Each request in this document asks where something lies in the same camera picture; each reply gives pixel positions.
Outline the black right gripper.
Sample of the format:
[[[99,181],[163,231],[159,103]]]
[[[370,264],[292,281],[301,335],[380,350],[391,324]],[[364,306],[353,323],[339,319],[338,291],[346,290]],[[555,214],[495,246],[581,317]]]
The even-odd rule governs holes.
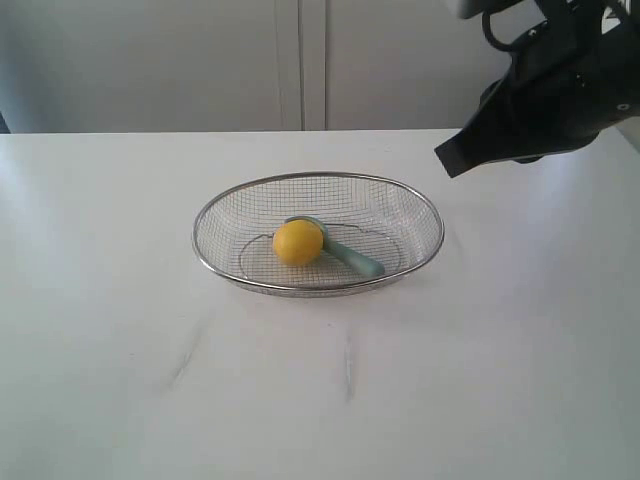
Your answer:
[[[511,64],[469,122],[435,148],[450,178],[582,148],[639,114],[638,2],[539,1],[542,21],[504,42],[491,20],[514,5],[492,1],[481,10],[485,39]]]

